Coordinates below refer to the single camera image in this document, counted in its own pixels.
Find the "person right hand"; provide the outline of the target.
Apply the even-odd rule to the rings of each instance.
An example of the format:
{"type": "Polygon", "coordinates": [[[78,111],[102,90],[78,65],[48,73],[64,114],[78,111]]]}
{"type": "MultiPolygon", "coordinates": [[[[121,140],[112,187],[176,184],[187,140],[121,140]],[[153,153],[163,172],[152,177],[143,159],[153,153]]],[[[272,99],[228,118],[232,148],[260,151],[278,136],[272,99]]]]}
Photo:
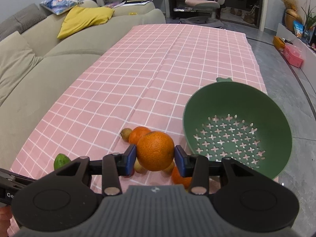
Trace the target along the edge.
{"type": "Polygon", "coordinates": [[[10,206],[0,208],[0,237],[8,237],[11,225],[12,211],[10,206]]]}

